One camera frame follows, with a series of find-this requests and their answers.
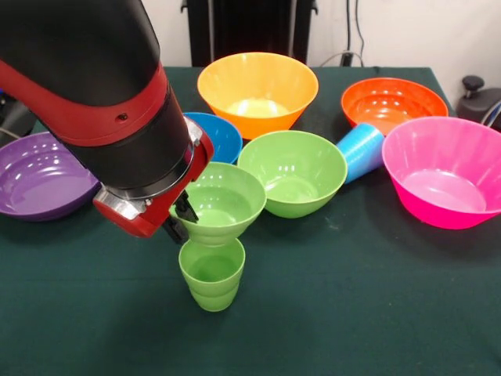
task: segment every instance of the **cup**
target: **cup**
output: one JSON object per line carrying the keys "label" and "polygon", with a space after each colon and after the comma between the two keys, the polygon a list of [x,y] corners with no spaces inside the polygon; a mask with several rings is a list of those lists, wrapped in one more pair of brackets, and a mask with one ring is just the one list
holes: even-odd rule
{"label": "cup", "polygon": [[188,240],[179,252],[179,266],[189,291],[208,312],[227,309],[238,292],[245,250],[238,239],[210,246]]}
{"label": "cup", "polygon": [[348,176],[344,184],[383,165],[383,141],[383,133],[376,127],[361,123],[337,143],[348,164]]}

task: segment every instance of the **stacked green cups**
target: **stacked green cups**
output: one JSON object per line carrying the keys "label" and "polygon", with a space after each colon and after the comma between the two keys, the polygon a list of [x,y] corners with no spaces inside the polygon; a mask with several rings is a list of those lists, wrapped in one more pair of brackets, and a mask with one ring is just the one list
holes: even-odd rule
{"label": "stacked green cups", "polygon": [[265,188],[241,168],[211,162],[186,192],[199,220],[181,219],[189,240],[179,252],[179,266],[198,305],[222,311],[238,292],[245,264],[238,237],[264,209]]}

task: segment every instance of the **bowl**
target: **bowl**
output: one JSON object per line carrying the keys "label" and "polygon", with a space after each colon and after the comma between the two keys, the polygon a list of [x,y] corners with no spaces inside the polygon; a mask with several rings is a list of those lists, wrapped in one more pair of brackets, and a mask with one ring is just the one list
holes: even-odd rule
{"label": "bowl", "polygon": [[252,174],[221,162],[210,162],[186,192],[199,220],[181,222],[191,241],[205,245],[227,244],[239,237],[266,203],[265,188]]}
{"label": "bowl", "polygon": [[237,165],[265,186],[266,210],[288,219],[320,209],[348,174],[346,160],[337,146],[302,131],[278,131],[250,141]]}
{"label": "bowl", "polygon": [[214,113],[245,139],[287,130],[319,91],[313,71],[298,60],[270,52],[223,57],[202,70],[197,88]]}
{"label": "bowl", "polygon": [[92,202],[100,184],[49,132],[0,149],[0,214],[27,222],[60,219]]}
{"label": "bowl", "polygon": [[341,107],[351,126],[369,123],[387,135],[405,121],[448,116],[445,101],[429,88],[400,78],[370,78],[348,87]]}
{"label": "bowl", "polygon": [[213,162],[235,163],[243,140],[233,124],[219,116],[201,112],[186,112],[185,116],[195,121],[211,139],[214,145]]}
{"label": "bowl", "polygon": [[403,206],[448,230],[501,212],[501,133],[454,117],[423,117],[391,131],[383,160]]}

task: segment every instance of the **white wall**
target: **white wall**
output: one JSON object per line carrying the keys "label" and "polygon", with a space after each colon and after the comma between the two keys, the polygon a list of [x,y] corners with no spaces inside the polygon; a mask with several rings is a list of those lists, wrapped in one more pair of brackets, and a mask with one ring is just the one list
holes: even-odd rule
{"label": "white wall", "polygon": [[[179,12],[180,0],[143,2],[164,65],[189,66],[187,12]],[[345,0],[317,2],[319,15],[312,14],[308,49],[312,67],[346,48]],[[359,19],[366,66],[431,67],[453,105],[463,93],[460,80],[466,74],[501,86],[500,0],[359,0]],[[359,50],[355,22],[351,47]],[[336,58],[327,65],[338,64]]]}

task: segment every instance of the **black knob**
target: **black knob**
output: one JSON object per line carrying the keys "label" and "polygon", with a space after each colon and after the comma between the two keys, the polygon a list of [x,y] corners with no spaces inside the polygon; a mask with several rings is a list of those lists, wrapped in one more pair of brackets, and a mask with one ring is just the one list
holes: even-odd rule
{"label": "black knob", "polygon": [[478,76],[466,76],[463,78],[463,86],[468,92],[476,92],[484,85],[484,80]]}

